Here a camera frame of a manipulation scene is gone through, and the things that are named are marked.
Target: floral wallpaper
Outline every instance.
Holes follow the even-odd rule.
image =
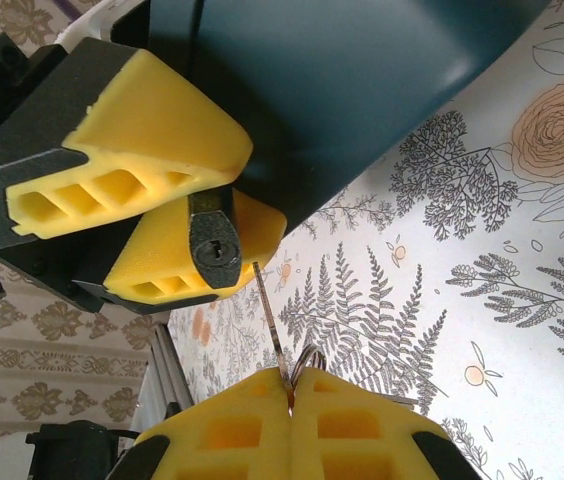
[[[26,52],[52,42],[92,1],[0,0],[0,30]],[[162,316],[77,311],[0,266],[0,436],[89,419],[127,428]]]
[[[443,425],[484,479],[564,479],[564,1],[264,275],[289,362],[319,345],[332,373]],[[170,330],[198,401],[276,363],[255,284]]]
[[[0,0],[0,31],[25,52],[53,43],[58,33],[99,0]]]

